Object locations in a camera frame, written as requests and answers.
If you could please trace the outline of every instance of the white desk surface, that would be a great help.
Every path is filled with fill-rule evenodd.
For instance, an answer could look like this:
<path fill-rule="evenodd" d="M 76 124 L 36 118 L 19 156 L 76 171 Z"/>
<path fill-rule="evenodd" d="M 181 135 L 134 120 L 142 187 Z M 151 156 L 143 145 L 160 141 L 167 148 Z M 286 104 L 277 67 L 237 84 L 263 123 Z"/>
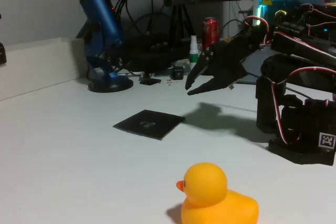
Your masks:
<path fill-rule="evenodd" d="M 133 80 L 114 94 L 74 80 L 0 102 L 0 223 L 180 223 L 185 196 L 175 184 L 199 162 L 219 165 L 230 189 L 259 202 L 259 224 L 334 222 L 335 167 L 296 165 L 263 148 L 270 136 L 255 126 L 255 86 L 189 97 L 185 81 Z M 144 109 L 186 122 L 163 141 L 112 127 Z"/>

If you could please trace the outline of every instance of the yellow rubber duck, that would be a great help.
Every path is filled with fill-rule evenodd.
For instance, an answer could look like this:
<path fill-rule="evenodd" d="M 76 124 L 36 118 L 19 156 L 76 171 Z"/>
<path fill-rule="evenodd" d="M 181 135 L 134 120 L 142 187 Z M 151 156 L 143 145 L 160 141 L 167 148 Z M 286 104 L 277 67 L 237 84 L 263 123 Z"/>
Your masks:
<path fill-rule="evenodd" d="M 226 175 L 217 165 L 193 165 L 176 186 L 187 196 L 181 210 L 183 224 L 256 224 L 258 221 L 258 203 L 228 190 Z"/>

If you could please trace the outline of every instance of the robotic arm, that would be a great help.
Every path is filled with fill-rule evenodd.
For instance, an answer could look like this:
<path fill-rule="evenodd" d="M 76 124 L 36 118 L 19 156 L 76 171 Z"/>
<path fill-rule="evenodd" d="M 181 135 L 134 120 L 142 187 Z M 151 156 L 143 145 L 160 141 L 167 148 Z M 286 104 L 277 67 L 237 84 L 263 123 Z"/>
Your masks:
<path fill-rule="evenodd" d="M 188 95 L 230 87 L 246 76 L 241 62 L 259 48 L 263 38 L 264 43 L 270 43 L 265 36 L 267 28 L 268 25 L 261 23 L 230 43 L 220 41 L 206 48 L 188 75 L 185 88 L 188 90 L 205 69 L 214 77 Z M 335 93 L 336 44 L 307 36 L 304 28 L 296 24 L 278 24 L 273 30 L 271 48 L 284 55 L 269 57 L 261 67 L 262 76 L 256 86 L 257 126 L 265 133 L 277 134 L 277 139 L 269 142 L 271 152 L 297 164 L 333 165 L 336 103 L 308 99 L 303 104 L 285 91 L 286 83 L 290 82 Z"/>

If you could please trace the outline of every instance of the white wall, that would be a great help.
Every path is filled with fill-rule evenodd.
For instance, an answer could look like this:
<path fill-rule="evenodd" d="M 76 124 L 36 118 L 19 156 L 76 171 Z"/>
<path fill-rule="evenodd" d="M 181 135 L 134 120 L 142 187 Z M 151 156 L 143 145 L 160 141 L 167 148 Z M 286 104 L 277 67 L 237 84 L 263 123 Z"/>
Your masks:
<path fill-rule="evenodd" d="M 163 0 L 154 2 L 159 9 Z M 137 18 L 150 11 L 150 0 L 129 0 L 129 9 Z M 5 46 L 55 37 L 74 38 L 86 20 L 79 0 L 0 0 L 0 14 L 0 41 Z"/>

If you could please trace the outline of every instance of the red soda can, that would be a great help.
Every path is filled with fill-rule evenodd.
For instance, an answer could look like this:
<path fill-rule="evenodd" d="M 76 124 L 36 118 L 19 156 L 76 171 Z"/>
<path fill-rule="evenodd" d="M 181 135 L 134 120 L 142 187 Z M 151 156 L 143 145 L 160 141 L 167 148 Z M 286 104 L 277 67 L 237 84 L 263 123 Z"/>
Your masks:
<path fill-rule="evenodd" d="M 213 42 L 219 41 L 219 20 L 208 17 L 202 22 L 202 44 L 203 50 L 210 47 Z"/>

